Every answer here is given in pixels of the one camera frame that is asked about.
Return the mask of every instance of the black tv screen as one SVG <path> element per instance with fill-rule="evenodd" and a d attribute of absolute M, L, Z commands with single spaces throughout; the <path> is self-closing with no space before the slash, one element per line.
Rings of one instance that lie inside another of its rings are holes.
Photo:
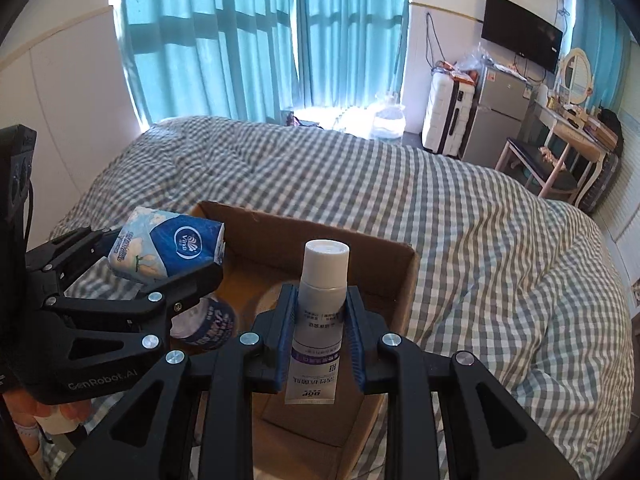
<path fill-rule="evenodd" d="M 556 71 L 562 31 L 509 0 L 486 0 L 482 37 Z"/>

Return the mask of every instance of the black seat cushion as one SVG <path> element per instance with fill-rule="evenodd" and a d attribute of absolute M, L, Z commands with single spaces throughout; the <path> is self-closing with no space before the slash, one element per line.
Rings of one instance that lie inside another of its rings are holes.
<path fill-rule="evenodd" d="M 551 172 L 554 170 L 554 165 L 544 159 L 542 153 L 540 153 L 539 146 L 520 142 L 511 137 L 507 139 L 507 142 L 511 145 L 511 149 L 525 160 L 540 178 L 545 181 L 549 179 Z M 574 176 L 569 171 L 561 171 L 556 177 L 552 189 L 574 191 L 577 187 L 578 182 L 574 179 Z"/>

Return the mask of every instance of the wall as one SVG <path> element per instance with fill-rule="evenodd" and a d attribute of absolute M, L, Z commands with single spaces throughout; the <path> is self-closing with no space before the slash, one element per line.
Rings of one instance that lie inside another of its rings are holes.
<path fill-rule="evenodd" d="M 564 20 L 561 16 L 556 18 L 558 8 L 562 8 L 562 0 L 511 1 L 564 30 Z M 481 41 L 482 23 L 480 20 L 484 17 L 485 2 L 486 0 L 412 0 L 407 63 L 402 91 L 402 103 L 406 107 L 406 129 L 409 132 L 419 133 L 422 131 L 431 84 L 431 69 L 425 58 L 427 12 L 430 12 L 433 17 L 434 28 L 447 61 L 459 60 L 479 43 L 482 43 L 482 46 L 497 62 L 506 65 L 513 64 L 513 52 L 496 44 Z M 570 1 L 566 0 L 566 5 L 569 6 L 569 4 Z M 431 41 L 434 41 L 433 31 L 431 31 L 430 38 Z M 437 60 L 440 58 L 440 54 L 438 50 L 436 52 Z M 523 59 L 518 61 L 518 66 L 523 72 Z M 529 63 L 527 75 L 534 79 L 540 79 L 544 75 L 544 71 L 541 67 Z"/>
<path fill-rule="evenodd" d="M 108 0 L 30 0 L 0 46 L 0 127 L 38 132 L 30 247 L 140 134 Z"/>
<path fill-rule="evenodd" d="M 640 46 L 631 43 L 631 57 L 626 75 L 622 110 L 625 148 L 620 176 L 595 217 L 609 241 L 609 251 L 623 284 L 640 280 Z M 633 313 L 640 312 L 634 308 Z"/>

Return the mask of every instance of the suitcase handle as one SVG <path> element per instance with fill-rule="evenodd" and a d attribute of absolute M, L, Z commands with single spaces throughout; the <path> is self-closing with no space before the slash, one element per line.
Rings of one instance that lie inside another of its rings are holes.
<path fill-rule="evenodd" d="M 449 137 L 453 135 L 453 130 L 456 129 L 456 123 L 458 122 L 458 115 L 460 114 L 460 109 L 456 108 L 453 112 L 453 120 L 451 121 L 451 127 L 449 129 Z"/>

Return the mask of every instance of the teal curtain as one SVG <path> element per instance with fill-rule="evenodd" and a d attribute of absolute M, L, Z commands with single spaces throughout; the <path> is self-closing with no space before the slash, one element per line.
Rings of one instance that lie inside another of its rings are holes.
<path fill-rule="evenodd" d="M 402 84 L 409 0 L 298 0 L 305 107 L 367 106 Z"/>
<path fill-rule="evenodd" d="M 631 50 L 631 32 L 611 0 L 576 0 L 572 48 L 585 51 L 594 75 L 590 105 L 617 112 Z"/>
<path fill-rule="evenodd" d="M 121 0 L 121 50 L 140 117 L 279 123 L 299 96 L 292 3 Z"/>

